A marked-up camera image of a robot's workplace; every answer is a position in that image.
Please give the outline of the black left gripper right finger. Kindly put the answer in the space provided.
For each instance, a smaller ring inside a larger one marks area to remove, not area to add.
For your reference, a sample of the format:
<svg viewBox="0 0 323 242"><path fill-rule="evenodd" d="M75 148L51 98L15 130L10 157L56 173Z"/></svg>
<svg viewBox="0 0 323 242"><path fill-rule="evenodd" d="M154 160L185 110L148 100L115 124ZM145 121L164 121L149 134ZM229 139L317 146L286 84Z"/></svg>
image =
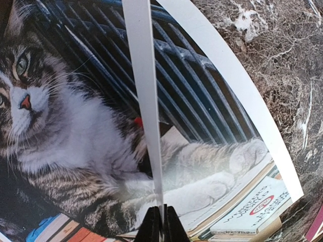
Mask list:
<svg viewBox="0 0 323 242"><path fill-rule="evenodd" d="M166 204L164 204L163 233L165 242L189 242L174 207Z"/></svg>

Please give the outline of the white photo mat board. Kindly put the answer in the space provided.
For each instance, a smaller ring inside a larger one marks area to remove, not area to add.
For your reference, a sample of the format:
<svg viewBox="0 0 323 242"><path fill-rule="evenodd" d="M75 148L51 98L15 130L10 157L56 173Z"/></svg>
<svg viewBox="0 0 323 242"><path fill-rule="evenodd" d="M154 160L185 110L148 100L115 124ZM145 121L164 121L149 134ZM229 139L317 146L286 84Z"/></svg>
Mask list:
<svg viewBox="0 0 323 242"><path fill-rule="evenodd" d="M157 204L164 204L155 57L150 1L122 1L141 118L147 141Z"/></svg>

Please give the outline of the cat and books photo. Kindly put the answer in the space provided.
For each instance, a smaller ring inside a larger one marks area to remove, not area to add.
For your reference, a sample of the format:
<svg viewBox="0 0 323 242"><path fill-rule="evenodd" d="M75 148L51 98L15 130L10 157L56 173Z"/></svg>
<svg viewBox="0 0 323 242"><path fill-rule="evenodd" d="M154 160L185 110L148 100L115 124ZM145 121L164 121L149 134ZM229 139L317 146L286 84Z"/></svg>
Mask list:
<svg viewBox="0 0 323 242"><path fill-rule="evenodd" d="M302 194L264 101L190 1L151 1L164 203L189 241L255 240ZM1 235L134 241L158 206L122 1L10 1Z"/></svg>

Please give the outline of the pink wooden picture frame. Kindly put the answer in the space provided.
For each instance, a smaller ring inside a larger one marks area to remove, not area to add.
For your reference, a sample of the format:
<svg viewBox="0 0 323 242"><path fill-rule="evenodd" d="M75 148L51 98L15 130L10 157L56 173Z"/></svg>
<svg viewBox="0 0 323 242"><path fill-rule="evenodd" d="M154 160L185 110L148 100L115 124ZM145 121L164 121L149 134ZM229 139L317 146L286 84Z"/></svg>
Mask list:
<svg viewBox="0 0 323 242"><path fill-rule="evenodd" d="M313 223L305 235L307 241L314 241L322 235L323 207L321 206Z"/></svg>

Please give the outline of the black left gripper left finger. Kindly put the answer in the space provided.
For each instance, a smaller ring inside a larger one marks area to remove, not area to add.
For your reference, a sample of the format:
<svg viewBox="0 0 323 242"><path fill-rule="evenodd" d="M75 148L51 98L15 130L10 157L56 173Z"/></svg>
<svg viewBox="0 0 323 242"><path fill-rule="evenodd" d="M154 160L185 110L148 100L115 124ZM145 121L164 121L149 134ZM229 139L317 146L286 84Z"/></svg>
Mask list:
<svg viewBox="0 0 323 242"><path fill-rule="evenodd" d="M134 242L160 241L160 212L157 206L150 207L142 221Z"/></svg>

